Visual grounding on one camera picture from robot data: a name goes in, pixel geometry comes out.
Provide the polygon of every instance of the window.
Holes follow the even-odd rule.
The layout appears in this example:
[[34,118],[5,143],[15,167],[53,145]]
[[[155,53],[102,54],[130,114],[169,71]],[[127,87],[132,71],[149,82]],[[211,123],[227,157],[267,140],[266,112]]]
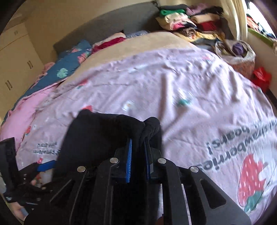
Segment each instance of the window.
[[252,2],[249,3],[249,8],[250,9],[247,9],[247,13],[253,18],[253,20],[256,23],[260,23],[261,26],[266,30],[267,33],[274,35],[274,32],[271,29],[271,27],[269,26],[268,22],[266,21],[266,19],[262,15],[262,13],[258,10],[258,8]]

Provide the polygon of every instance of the metal screw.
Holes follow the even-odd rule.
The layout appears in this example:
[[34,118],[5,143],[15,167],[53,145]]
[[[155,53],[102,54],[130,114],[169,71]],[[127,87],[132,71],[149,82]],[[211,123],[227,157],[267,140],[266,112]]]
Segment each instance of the metal screw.
[[84,167],[84,166],[79,166],[78,168],[77,168],[77,171],[79,172],[79,173],[82,173],[82,172],[84,172],[86,170],[86,168]]
[[191,167],[191,172],[197,173],[199,171],[198,167]]
[[114,157],[114,158],[111,158],[111,159],[110,159],[110,162],[111,162],[111,163],[118,163],[118,158],[115,158],[115,157]]
[[159,158],[158,159],[158,163],[165,164],[166,163],[166,159],[165,158]]

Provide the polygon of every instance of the blue handle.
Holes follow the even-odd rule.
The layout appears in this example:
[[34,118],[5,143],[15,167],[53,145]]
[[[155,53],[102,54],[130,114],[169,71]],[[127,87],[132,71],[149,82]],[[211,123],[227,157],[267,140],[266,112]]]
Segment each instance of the blue handle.
[[46,170],[53,169],[56,165],[56,161],[52,160],[50,162],[43,163],[38,166],[37,171],[38,172],[45,172]]

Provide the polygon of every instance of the mattress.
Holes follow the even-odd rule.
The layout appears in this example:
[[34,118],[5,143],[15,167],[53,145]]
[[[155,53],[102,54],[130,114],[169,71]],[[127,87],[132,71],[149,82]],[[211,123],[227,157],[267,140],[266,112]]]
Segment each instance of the mattress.
[[[158,32],[90,56],[37,110],[17,152],[18,168],[57,159],[81,109],[157,117],[164,157],[198,166],[250,217],[277,187],[277,120],[261,90],[215,54]],[[159,215],[163,212],[160,196]]]

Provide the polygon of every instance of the red bag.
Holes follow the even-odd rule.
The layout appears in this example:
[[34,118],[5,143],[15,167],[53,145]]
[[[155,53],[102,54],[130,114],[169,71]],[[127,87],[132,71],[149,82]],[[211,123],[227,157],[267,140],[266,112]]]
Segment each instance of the red bag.
[[271,82],[271,73],[265,71],[263,67],[254,70],[254,77],[251,80],[255,85],[259,86],[263,93],[266,93]]

